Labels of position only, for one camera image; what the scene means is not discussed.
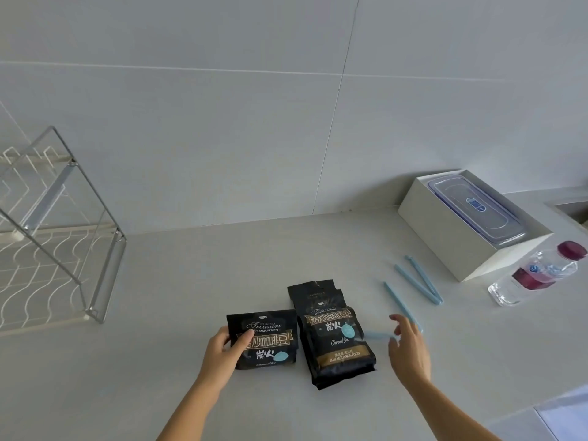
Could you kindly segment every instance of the open white box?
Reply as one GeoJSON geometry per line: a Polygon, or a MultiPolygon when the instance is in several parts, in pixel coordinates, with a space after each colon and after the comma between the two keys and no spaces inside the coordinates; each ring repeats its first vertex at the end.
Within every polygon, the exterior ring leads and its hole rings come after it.
{"type": "Polygon", "coordinates": [[[551,230],[468,170],[416,178],[398,208],[398,214],[459,281],[516,263],[552,234],[551,230]],[[467,178],[516,215],[527,229],[523,240],[497,249],[429,189],[427,183],[431,179],[453,173],[467,178]]]}

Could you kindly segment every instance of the water bottle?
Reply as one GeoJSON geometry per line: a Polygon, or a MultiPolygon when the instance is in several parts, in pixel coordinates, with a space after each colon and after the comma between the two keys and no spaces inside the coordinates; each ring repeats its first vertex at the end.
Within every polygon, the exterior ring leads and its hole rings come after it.
{"type": "Polygon", "coordinates": [[[488,292],[499,305],[514,306],[574,274],[578,270],[577,261],[585,256],[586,250],[581,244],[564,241],[557,249],[535,252],[519,265],[514,274],[492,283],[488,292]]]}

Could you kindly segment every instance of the bottle cap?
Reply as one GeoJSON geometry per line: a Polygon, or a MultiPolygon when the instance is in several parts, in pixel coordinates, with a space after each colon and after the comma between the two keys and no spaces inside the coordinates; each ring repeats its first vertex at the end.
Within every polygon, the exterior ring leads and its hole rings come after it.
{"type": "Polygon", "coordinates": [[[559,243],[557,245],[557,251],[562,257],[575,261],[583,259],[586,253],[588,253],[584,246],[570,240],[559,243]]]}

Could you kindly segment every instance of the coffee bean package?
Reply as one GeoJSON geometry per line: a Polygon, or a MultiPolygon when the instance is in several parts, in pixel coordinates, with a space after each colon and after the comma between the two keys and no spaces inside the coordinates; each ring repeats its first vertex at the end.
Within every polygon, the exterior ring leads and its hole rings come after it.
{"type": "Polygon", "coordinates": [[[255,331],[254,338],[237,361],[237,370],[296,362],[296,310],[229,314],[226,320],[229,324],[231,346],[248,329],[255,331]]]}
{"type": "Polygon", "coordinates": [[[363,340],[355,311],[333,280],[288,287],[312,383],[319,390],[375,370],[376,356],[363,340]]]}

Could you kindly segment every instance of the black packaging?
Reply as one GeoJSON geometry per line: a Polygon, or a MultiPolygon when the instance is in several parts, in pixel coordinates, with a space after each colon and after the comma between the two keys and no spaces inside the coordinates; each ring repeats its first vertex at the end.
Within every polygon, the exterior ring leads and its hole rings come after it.
{"type": "Polygon", "coordinates": [[[312,383],[319,390],[374,371],[376,356],[363,340],[355,311],[333,280],[288,287],[312,383]]]}
{"type": "Polygon", "coordinates": [[[296,310],[228,314],[226,321],[229,324],[231,346],[247,329],[255,331],[254,338],[237,361],[237,370],[296,362],[296,310]]]}

